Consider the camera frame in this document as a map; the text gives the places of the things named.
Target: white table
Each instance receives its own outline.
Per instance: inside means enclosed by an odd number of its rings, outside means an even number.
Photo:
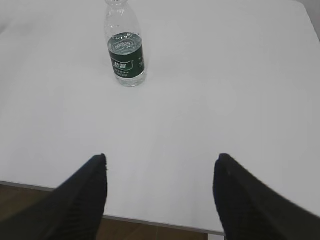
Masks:
[[[229,153],[320,216],[320,44],[286,0],[131,0],[147,81],[120,86],[103,0],[32,0],[0,34],[0,181],[56,188],[108,158],[108,216],[222,232]]]

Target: brown floor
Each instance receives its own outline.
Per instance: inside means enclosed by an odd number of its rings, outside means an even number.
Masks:
[[[0,185],[0,222],[44,198],[46,191]],[[139,223],[102,219],[97,240],[207,240],[208,235]]]

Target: bottle label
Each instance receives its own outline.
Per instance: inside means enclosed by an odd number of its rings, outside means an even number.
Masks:
[[[112,46],[113,51],[116,53],[109,50],[114,73],[119,77],[132,79],[142,74],[142,72],[145,70],[142,45],[138,50],[130,54],[117,54],[118,52],[123,52],[123,49],[133,46],[134,44],[135,43],[131,39],[125,39]]]

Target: water bottle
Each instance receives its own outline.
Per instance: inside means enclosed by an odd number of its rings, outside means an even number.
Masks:
[[[128,0],[105,2],[104,33],[115,77],[123,86],[138,86],[147,76],[138,19]]]

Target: green label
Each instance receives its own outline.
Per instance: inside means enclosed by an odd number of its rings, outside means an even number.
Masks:
[[[130,44],[130,42],[122,42],[119,45]],[[125,79],[132,79],[145,70],[144,53],[142,46],[135,52],[128,55],[118,55],[109,51],[114,73]]]

